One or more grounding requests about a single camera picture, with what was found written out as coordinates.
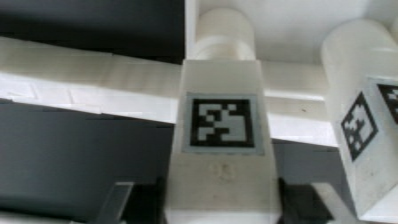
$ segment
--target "white plastic casing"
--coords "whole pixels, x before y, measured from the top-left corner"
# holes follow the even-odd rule
[[[379,84],[398,86],[398,45],[384,26],[368,20],[345,24],[326,40],[322,57],[331,85],[327,111],[358,216],[366,221],[397,223],[398,123]],[[354,103],[363,102],[359,98],[368,109]],[[349,130],[361,130],[363,143]]]
[[[185,61],[166,202],[171,224],[278,223],[281,205],[262,83],[258,61]],[[258,97],[263,154],[185,152],[185,102],[192,93]]]

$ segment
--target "black surface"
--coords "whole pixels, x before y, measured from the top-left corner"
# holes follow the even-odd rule
[[[366,122],[366,120],[361,120],[356,117],[354,110],[359,107],[365,108],[365,114],[366,114],[370,122]],[[347,124],[352,123],[352,122],[356,123],[356,128],[347,127]],[[363,139],[361,130],[365,129],[366,126],[372,127],[372,133],[366,136],[366,138]],[[366,98],[365,98],[363,93],[359,94],[358,100],[352,104],[352,108],[350,108],[350,111],[347,113],[347,116],[345,116],[345,119],[343,119],[343,122],[342,122],[342,129],[343,129],[343,133],[345,133],[347,145],[349,145],[349,148],[350,148],[352,161],[356,161],[356,159],[358,159],[358,157],[359,157],[359,155],[361,155],[361,153],[366,149],[366,146],[368,146],[368,144],[373,140],[377,132],[379,132],[377,123],[375,123],[375,119],[373,119],[373,115],[372,115],[372,111],[370,111],[370,106],[368,106],[368,102],[366,102]]]
[[[379,90],[386,105],[389,107],[391,117],[395,119],[395,123],[398,124],[398,86],[379,84]]]
[[[114,182],[166,177],[173,125],[0,102],[0,209],[87,221]]]
[[[182,63],[183,0],[2,0],[0,36]]]
[[[327,224],[334,220],[313,186],[279,181],[283,218],[279,224]]]

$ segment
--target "black panel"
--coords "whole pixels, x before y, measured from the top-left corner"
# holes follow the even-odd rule
[[[185,1],[2,0],[0,36],[180,63]]]
[[[327,224],[333,218],[311,185],[290,185],[279,181],[283,218],[279,224]]]

